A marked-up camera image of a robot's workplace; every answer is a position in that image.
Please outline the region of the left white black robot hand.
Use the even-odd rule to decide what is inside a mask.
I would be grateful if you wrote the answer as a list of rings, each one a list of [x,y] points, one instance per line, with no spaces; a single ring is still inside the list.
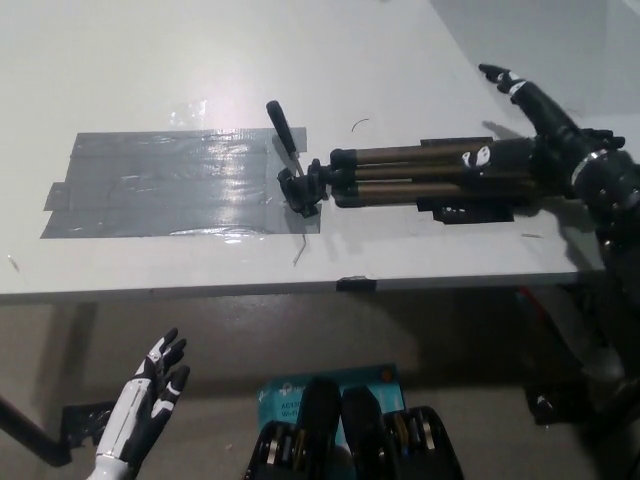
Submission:
[[[125,383],[111,411],[96,457],[138,469],[185,390],[191,369],[182,362],[186,339],[172,328],[151,347]]]

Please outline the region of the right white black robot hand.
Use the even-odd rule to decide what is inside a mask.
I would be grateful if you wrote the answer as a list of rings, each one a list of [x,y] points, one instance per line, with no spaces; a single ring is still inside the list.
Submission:
[[[497,65],[481,63],[478,69],[534,127],[531,159],[534,178],[566,197],[575,196],[570,177],[580,161],[593,152],[620,150],[625,146],[626,139],[609,129],[579,127],[535,82]]]

